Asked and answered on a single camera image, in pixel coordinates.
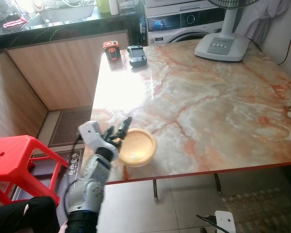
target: red plastic stool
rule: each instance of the red plastic stool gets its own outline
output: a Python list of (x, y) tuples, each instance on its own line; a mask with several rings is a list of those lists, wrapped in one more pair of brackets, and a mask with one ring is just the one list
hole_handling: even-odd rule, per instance
[[(31, 158), (35, 149), (41, 150), (47, 156)], [(34, 166), (33, 161), (45, 159), (57, 161), (49, 188), (28, 171), (28, 168)], [(12, 202), (8, 193), (12, 185), (16, 184), (34, 197), (50, 196), (58, 205), (60, 199), (55, 194), (54, 188), (61, 165), (68, 167), (68, 162), (34, 137), (22, 135), (0, 138), (0, 182), (10, 182), (5, 192), (0, 190), (0, 201), (4, 205)]]

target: sink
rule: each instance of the sink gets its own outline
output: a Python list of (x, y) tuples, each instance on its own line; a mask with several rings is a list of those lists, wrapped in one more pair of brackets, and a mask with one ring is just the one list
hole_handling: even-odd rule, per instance
[(74, 8), (64, 8), (47, 10), (38, 13), (23, 27), (31, 27), (36, 25), (43, 25), (47, 23), (56, 23), (67, 20), (77, 20), (92, 16), (94, 5), (80, 6)]

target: small red device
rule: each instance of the small red device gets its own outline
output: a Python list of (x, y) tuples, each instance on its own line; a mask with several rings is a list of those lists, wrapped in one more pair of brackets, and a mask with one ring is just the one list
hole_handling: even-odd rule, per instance
[(103, 43), (103, 49), (109, 61), (117, 61), (121, 59), (120, 47), (117, 40)]

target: fan base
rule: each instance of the fan base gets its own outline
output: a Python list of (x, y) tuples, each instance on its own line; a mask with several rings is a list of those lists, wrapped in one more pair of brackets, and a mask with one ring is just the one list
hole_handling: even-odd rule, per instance
[(238, 62), (243, 59), (249, 39), (234, 33), (210, 33), (196, 46), (195, 55), (218, 61)]

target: control panel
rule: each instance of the control panel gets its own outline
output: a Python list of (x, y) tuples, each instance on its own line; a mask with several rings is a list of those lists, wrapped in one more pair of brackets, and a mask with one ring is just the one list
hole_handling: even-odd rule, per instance
[(223, 21), (224, 16), (225, 10), (222, 8), (183, 13), (181, 14), (181, 27), (185, 28)]
[(225, 38), (217, 38), (215, 37), (207, 52), (221, 55), (228, 55), (228, 52), (232, 46), (233, 40), (225, 39)]
[(168, 16), (148, 17), (148, 31), (158, 32), (215, 23), (223, 21), (224, 16), (224, 9), (213, 8), (208, 10), (199, 10)]

